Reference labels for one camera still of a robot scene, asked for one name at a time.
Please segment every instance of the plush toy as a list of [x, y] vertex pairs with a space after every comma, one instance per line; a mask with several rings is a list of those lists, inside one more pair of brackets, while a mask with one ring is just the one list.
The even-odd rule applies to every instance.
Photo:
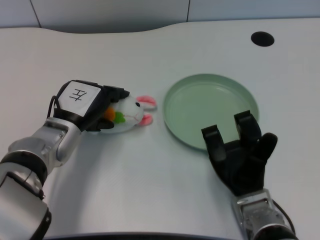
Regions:
[[146, 126], [153, 122], [151, 114], [145, 114], [144, 110], [154, 110], [157, 107], [156, 100], [151, 96], [129, 95], [119, 102], [112, 103], [104, 112], [103, 118], [114, 123], [111, 129], [101, 129], [101, 133], [122, 133], [133, 126]]

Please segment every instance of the mint green dish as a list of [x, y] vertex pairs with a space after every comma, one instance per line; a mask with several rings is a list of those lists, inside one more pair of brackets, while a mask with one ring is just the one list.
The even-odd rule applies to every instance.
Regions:
[[199, 74], [174, 84], [163, 103], [163, 117], [170, 131], [184, 143], [206, 149], [201, 129], [217, 125], [223, 141], [239, 139], [234, 115], [250, 110], [259, 120], [257, 103], [241, 84], [227, 77]]

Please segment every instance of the white wall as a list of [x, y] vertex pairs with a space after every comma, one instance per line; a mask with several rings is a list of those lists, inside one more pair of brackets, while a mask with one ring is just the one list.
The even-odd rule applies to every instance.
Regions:
[[43, 28], [71, 33], [139, 32], [187, 21], [189, 0], [32, 0]]
[[36, 16], [62, 32], [138, 32], [187, 19], [320, 18], [320, 0], [0, 0], [0, 28], [38, 27]]
[[39, 27], [30, 0], [0, 0], [0, 28]]
[[320, 0], [190, 0], [189, 22], [320, 17]]

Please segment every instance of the plate rim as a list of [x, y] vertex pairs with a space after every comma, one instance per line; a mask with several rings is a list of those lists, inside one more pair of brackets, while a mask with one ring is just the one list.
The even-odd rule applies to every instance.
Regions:
[[223, 75], [219, 75], [219, 74], [214, 74], [214, 73], [199, 73], [199, 74], [193, 74], [193, 75], [189, 75], [189, 76], [186, 76], [180, 80], [178, 80], [177, 82], [175, 82], [173, 85], [170, 86], [170, 88], [166, 91], [165, 93], [165, 96], [163, 98], [163, 102], [162, 102], [162, 115], [163, 115], [163, 120], [164, 120], [164, 123], [165, 123], [165, 126], [169, 129], [170, 133], [175, 137], [177, 138], [179, 141], [183, 142], [184, 144], [188, 145], [189, 147], [192, 147], [192, 148], [195, 148], [197, 150], [207, 150], [206, 147], [198, 147], [198, 146], [194, 146], [188, 142], [186, 142], [185, 140], [181, 139], [180, 137], [177, 136], [177, 134], [174, 133], [174, 131], [170, 128], [169, 124], [168, 124], [168, 120], [167, 120], [167, 117], [166, 117], [166, 114], [165, 114], [165, 109], [166, 109], [166, 101], [167, 101], [167, 98], [168, 98], [168, 95], [169, 95], [169, 92], [171, 91], [171, 89], [173, 89], [177, 84], [179, 84], [180, 82], [190, 78], [190, 77], [195, 77], [195, 76], [199, 76], [199, 75], [210, 75], [210, 76], [218, 76], [218, 77], [223, 77], [225, 79], [227, 79], [228, 81], [231, 81], [231, 82], [234, 82], [236, 85], [239, 85], [241, 88], [243, 88], [246, 92], [249, 93], [249, 95], [251, 96], [251, 98], [253, 99], [253, 102], [256, 106], [256, 116], [255, 116], [255, 119], [257, 122], [259, 122], [259, 118], [260, 118], [260, 110], [259, 110], [259, 106], [258, 106], [258, 103], [255, 99], [255, 97], [253, 96], [253, 94], [245, 87], [243, 86], [241, 83], [233, 80], [232, 78], [229, 78], [227, 76], [223, 76]]

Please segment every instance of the black hole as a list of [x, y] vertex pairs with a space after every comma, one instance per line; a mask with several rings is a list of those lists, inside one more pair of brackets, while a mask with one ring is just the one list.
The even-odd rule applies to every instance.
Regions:
[[269, 47], [275, 43], [274, 37], [264, 31], [257, 31], [252, 34], [251, 41], [260, 47]]

